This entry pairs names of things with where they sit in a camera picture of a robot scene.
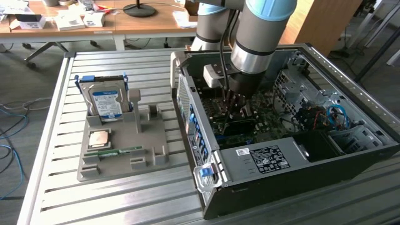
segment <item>lamp base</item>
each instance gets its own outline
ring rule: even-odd
[[[124,13],[133,17],[148,17],[154,15],[157,12],[152,6],[140,4],[140,8],[137,8],[137,4],[129,4],[124,7]]]

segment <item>gray carpet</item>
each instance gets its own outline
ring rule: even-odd
[[[348,27],[348,33],[353,33],[360,18],[353,18],[350,26]],[[373,43],[369,49],[364,50],[364,56],[353,54],[345,61],[352,62],[353,57],[357,59],[352,65],[354,72],[360,72],[368,60],[378,50],[381,44],[392,34],[390,29],[385,29],[378,39]],[[144,46],[148,39],[140,39],[138,41],[130,41],[136,46]],[[98,41],[100,48],[89,45],[88,41],[65,43],[65,47],[70,51],[105,51],[114,50],[112,40]],[[164,39],[153,38],[146,46],[150,48],[162,48]],[[188,38],[169,38],[169,45],[172,47],[182,47],[189,44]],[[32,44],[34,48],[38,48],[41,44]],[[396,77],[400,74],[398,67],[389,67],[384,62],[389,59],[392,54],[400,48],[400,40],[392,45],[380,61],[376,63],[370,72],[362,80],[362,84],[370,94],[377,98],[382,105],[398,116],[400,115],[400,79]],[[57,80],[58,69],[61,65],[62,52],[58,48],[52,47],[45,51],[42,55],[32,60],[38,66],[37,69],[30,70],[25,67],[22,58],[25,58],[33,50],[24,49],[18,44],[13,46],[9,53],[0,53],[0,103],[10,101],[28,101],[40,97],[48,97],[52,95],[54,83]],[[346,65],[341,60],[333,60],[337,66],[350,72]],[[46,118],[46,110],[33,111],[29,113],[29,124],[26,128],[14,135],[10,140],[18,151],[21,163],[26,174],[30,174],[36,150],[40,142],[41,130]],[[8,128],[16,121],[17,117],[9,117],[0,113],[0,127]],[[6,144],[5,140],[0,140],[0,144]],[[5,161],[0,161],[0,169],[4,168]],[[20,173],[16,162],[13,162],[9,169],[0,175],[0,195],[6,193],[20,181]],[[10,196],[24,196],[28,182],[24,182],[20,189]],[[0,224],[12,225],[17,221],[20,207],[22,200],[6,200],[0,201]]]

